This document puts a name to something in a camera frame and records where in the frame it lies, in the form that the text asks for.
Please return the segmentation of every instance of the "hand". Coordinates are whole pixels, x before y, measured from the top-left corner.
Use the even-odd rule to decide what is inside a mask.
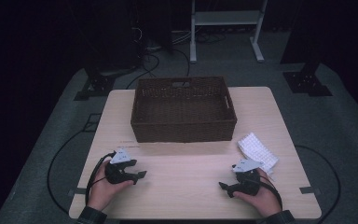
[[[265,177],[261,177],[261,181],[270,185],[267,174],[261,169],[257,169],[257,171],[261,176]],[[235,191],[233,195],[254,206],[262,217],[269,217],[282,211],[275,195],[269,189],[263,187],[260,187],[260,190],[255,196],[244,194],[239,191]]]
[[[126,187],[133,185],[132,180],[127,180],[115,185],[109,183],[106,178],[104,178],[104,169],[108,162],[109,161],[105,161],[98,170],[94,182],[100,179],[101,180],[92,185],[91,194],[89,195],[89,202],[87,204],[88,207],[94,208],[99,211],[104,210],[104,208],[113,199],[115,194],[119,193]]]

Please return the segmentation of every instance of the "gray carpet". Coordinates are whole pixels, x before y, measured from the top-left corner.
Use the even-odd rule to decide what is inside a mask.
[[[292,93],[282,72],[299,71],[303,64],[280,64],[289,33],[266,33],[259,44],[266,61],[258,63],[249,43],[250,34],[227,35],[212,45],[197,45],[198,62],[190,65],[189,75],[224,76],[228,86],[270,87],[295,145],[310,147],[332,164],[342,187],[337,206],[324,223],[358,223],[358,104],[344,88],[339,76],[321,64],[316,76],[333,96],[309,97]],[[175,46],[189,56],[189,45]],[[154,53],[156,77],[184,77],[187,62],[183,54],[165,51]],[[145,67],[156,64],[145,56]],[[127,85],[145,70],[116,80],[114,89]],[[48,195],[47,173],[56,152],[74,134],[83,129],[91,113],[102,113],[106,97],[74,101],[87,76],[84,70],[74,74],[40,134],[34,150],[0,211],[0,223],[73,223]],[[58,154],[50,175],[51,191],[58,204],[68,210],[72,190],[77,186],[94,133],[79,133]],[[323,214],[337,197],[337,181],[326,161],[315,152],[297,147],[311,185],[319,191],[317,200]],[[317,223],[300,220],[298,223]],[[118,223],[108,220],[107,223]]]

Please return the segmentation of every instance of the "brown wicker basket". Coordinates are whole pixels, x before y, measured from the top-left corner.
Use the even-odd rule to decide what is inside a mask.
[[[138,81],[131,115],[138,142],[230,141],[236,123],[223,77]]]

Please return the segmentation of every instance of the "cable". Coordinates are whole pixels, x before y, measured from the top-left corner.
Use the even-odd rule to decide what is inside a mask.
[[[155,70],[155,69],[158,67],[158,65],[159,65],[159,58],[158,58],[157,56],[153,55],[153,54],[149,54],[149,56],[152,56],[152,57],[154,57],[155,59],[157,59],[156,65],[155,65],[151,70],[146,70],[146,72],[144,72],[144,73],[142,73],[141,75],[139,75],[138,77],[134,78],[134,79],[127,85],[126,90],[130,87],[130,85],[131,85],[136,79],[138,79],[139,77],[142,77],[142,76],[144,76],[144,75],[150,73],[151,71]]]
[[[312,151],[314,153],[316,153],[318,156],[320,156],[326,163],[327,165],[330,167],[331,171],[334,173],[334,176],[336,177],[336,181],[337,181],[337,197],[333,203],[333,205],[330,207],[330,209],[327,211],[326,214],[324,214],[324,216],[317,222],[318,224],[320,223],[323,223],[324,220],[333,212],[333,210],[336,208],[337,204],[338,204],[338,201],[339,201],[339,198],[341,196],[341,182],[339,180],[339,177],[338,177],[338,174],[337,174],[337,171],[334,169],[333,165],[331,164],[331,162],[325,157],[323,156],[320,152],[316,151],[315,149],[313,148],[310,148],[310,147],[305,147],[305,146],[301,146],[301,145],[295,145],[295,147],[300,147],[300,148],[304,148],[304,149],[307,149],[309,151]]]
[[[83,39],[87,42],[87,44],[89,45],[89,47],[90,47],[95,53],[97,53],[97,54],[100,55],[100,56],[103,56],[103,55],[101,54],[101,52],[98,51],[98,50],[90,43],[89,39],[88,39],[88,38],[86,37],[86,35],[84,34],[83,30],[80,28],[80,25],[78,24],[77,19],[76,19],[76,16],[75,16],[75,12],[72,10],[72,7],[71,7],[71,4],[69,3],[69,0],[66,0],[65,3],[66,3],[66,6],[68,7],[68,10],[69,10],[69,12],[70,12],[70,14],[71,14],[72,19],[74,19],[74,21],[75,21],[75,25],[76,25],[77,30],[78,30],[78,32],[83,36]]]
[[[185,53],[183,53],[181,50],[179,49],[173,49],[173,51],[177,51],[181,54],[183,54],[183,56],[185,56],[186,58],[186,62],[187,62],[187,73],[186,73],[186,77],[188,77],[190,75],[190,60],[188,59],[187,55]]]
[[[83,130],[75,133],[74,135],[72,135],[72,137],[70,137],[68,140],[66,140],[66,142],[60,147],[60,149],[56,152],[56,154],[54,155],[53,157],[53,160],[51,161],[50,163],[50,166],[48,168],[48,194],[50,195],[50,198],[53,200],[53,202],[66,214],[66,215],[69,215],[69,212],[64,209],[58,202],[57,200],[55,199],[52,191],[51,191],[51,187],[50,187],[50,172],[51,172],[51,167],[53,166],[53,163],[55,161],[55,159],[57,158],[57,156],[60,154],[60,152],[63,150],[63,148],[72,140],[74,139],[78,134],[80,133],[83,133]]]
[[[48,194],[51,198],[51,200],[57,205],[57,207],[59,207],[66,215],[69,216],[69,211],[66,210],[65,208],[63,208],[58,202],[57,200],[55,199],[52,191],[51,191],[51,186],[50,186],[50,173],[51,173],[51,168],[54,164],[54,161],[56,160],[57,156],[60,154],[60,152],[65,148],[65,146],[72,140],[74,139],[76,136],[78,136],[80,133],[91,133],[91,131],[88,130],[88,127],[92,126],[92,125],[95,125],[97,124],[98,126],[98,123],[99,121],[95,121],[95,122],[91,122],[90,121],[90,118],[91,116],[93,115],[101,115],[101,114],[90,114],[89,115],[89,119],[88,119],[88,122],[84,125],[83,129],[78,131],[77,133],[75,133],[74,135],[72,135],[68,140],[66,140],[66,142],[60,147],[60,149],[55,153],[53,159],[51,160],[50,162],[50,166],[48,167],[48,177],[47,177],[47,184],[48,184]]]

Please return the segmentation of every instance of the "black cable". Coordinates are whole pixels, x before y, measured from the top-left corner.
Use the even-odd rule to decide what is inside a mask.
[[[333,210],[336,208],[337,204],[338,204],[338,201],[339,201],[339,198],[341,196],[341,182],[339,180],[339,177],[338,177],[338,174],[337,174],[337,171],[334,169],[333,165],[331,164],[331,162],[325,157],[323,156],[320,152],[316,151],[315,149],[313,148],[310,148],[310,147],[305,147],[305,146],[301,146],[301,145],[295,145],[295,147],[300,147],[300,148],[304,148],[306,150],[309,150],[309,151],[312,151],[314,152],[315,154],[317,154],[318,156],[320,156],[326,163],[327,165],[330,167],[331,171],[334,173],[334,176],[336,177],[336,181],[337,181],[337,197],[333,203],[333,205],[330,207],[330,209],[327,211],[326,214],[324,214],[324,216],[321,217],[321,219],[317,222],[318,224],[319,223],[323,223],[324,220],[333,212]]]
[[[50,163],[50,166],[48,168],[48,194],[50,195],[51,199],[53,200],[53,202],[66,214],[66,215],[69,215],[69,212],[64,209],[58,202],[57,200],[55,199],[52,191],[51,191],[51,187],[50,187],[50,171],[51,171],[51,167],[53,166],[53,163],[55,161],[55,159],[57,158],[57,156],[60,154],[60,152],[63,150],[63,148],[72,140],[74,139],[78,134],[80,133],[83,133],[83,130],[75,133],[74,135],[72,135],[72,137],[70,137],[68,140],[66,140],[66,142],[60,147],[60,149],[56,152],[56,154],[54,155],[51,163]]]
[[[177,51],[177,52],[183,54],[183,56],[185,56],[186,62],[187,62],[187,74],[186,74],[186,77],[189,77],[189,75],[190,75],[190,60],[188,59],[187,55],[185,53],[183,53],[181,50],[179,50],[179,49],[173,49],[173,50]]]
[[[74,139],[76,136],[78,136],[80,133],[90,133],[88,129],[88,127],[92,126],[92,125],[95,125],[97,124],[98,126],[98,122],[99,121],[96,121],[96,122],[91,122],[90,121],[90,117],[93,116],[93,115],[100,115],[100,114],[90,114],[89,115],[89,119],[88,119],[88,122],[84,125],[83,129],[78,131],[77,133],[75,133],[74,135],[72,135],[68,140],[66,140],[66,142],[60,147],[60,149],[56,152],[56,154],[54,155],[53,159],[51,160],[50,162],[50,166],[48,167],[48,177],[47,177],[47,184],[48,184],[48,194],[51,198],[51,200],[57,205],[57,207],[59,207],[66,215],[69,216],[69,211],[67,211],[65,208],[63,208],[58,202],[57,200],[55,199],[52,191],[51,191],[51,186],[50,186],[50,173],[51,173],[51,168],[54,164],[54,161],[56,160],[57,156],[60,154],[60,152],[65,148],[65,146],[72,140]]]
[[[94,170],[91,173],[91,176],[89,177],[89,182],[87,183],[87,187],[86,187],[86,195],[85,195],[85,203],[87,205],[87,203],[89,202],[89,196],[90,196],[90,190],[92,185],[94,185],[96,182],[102,180],[98,180],[96,182],[94,182],[95,180],[95,176],[97,175],[98,170],[100,169],[101,165],[103,164],[103,161],[107,158],[107,157],[113,157],[112,155],[113,153],[109,153],[104,155],[102,158],[100,158],[100,160],[98,161],[97,165],[95,165]]]
[[[153,55],[153,54],[149,54],[149,56],[153,56],[154,58],[156,58],[156,59],[158,60],[157,63],[156,63],[156,65],[155,65],[151,70],[146,70],[146,72],[144,72],[144,73],[142,73],[141,75],[139,75],[138,77],[134,78],[134,79],[127,85],[126,90],[130,87],[130,85],[131,85],[136,79],[138,79],[139,77],[142,77],[142,76],[144,76],[144,75],[150,73],[151,71],[155,70],[155,69],[158,67],[158,65],[159,65],[159,58],[158,58],[157,56]]]
[[[72,10],[72,6],[71,6],[71,4],[69,3],[69,0],[66,0],[65,3],[66,3],[66,6],[68,7],[68,10],[69,10],[69,12],[70,12],[70,14],[71,14],[72,19],[74,19],[74,21],[75,21],[75,25],[76,25],[76,28],[77,28],[78,32],[83,36],[83,39],[87,42],[87,44],[89,45],[89,47],[90,47],[95,53],[97,53],[98,55],[100,55],[100,56],[103,57],[103,55],[101,54],[101,52],[98,51],[98,50],[90,43],[89,39],[86,37],[86,35],[84,34],[83,30],[81,29],[79,23],[77,22],[77,18],[76,18],[76,16],[75,16],[75,12]]]

